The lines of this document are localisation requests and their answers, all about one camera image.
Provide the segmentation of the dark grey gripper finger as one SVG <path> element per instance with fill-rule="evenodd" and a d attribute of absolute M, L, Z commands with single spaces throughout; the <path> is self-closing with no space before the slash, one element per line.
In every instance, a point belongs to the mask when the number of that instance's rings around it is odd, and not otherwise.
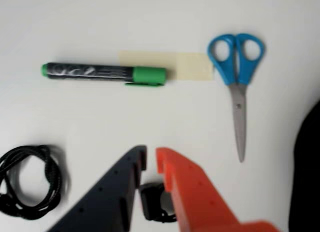
<path fill-rule="evenodd" d="M 129 231 L 147 148 L 135 146 L 50 231 Z"/>

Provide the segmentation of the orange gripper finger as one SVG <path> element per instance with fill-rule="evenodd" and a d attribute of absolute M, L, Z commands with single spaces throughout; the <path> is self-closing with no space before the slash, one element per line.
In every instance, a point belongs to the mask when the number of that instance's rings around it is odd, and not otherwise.
<path fill-rule="evenodd" d="M 156 160 L 180 231 L 277 231 L 266 221 L 239 222 L 204 170 L 182 154 L 159 147 Z"/>

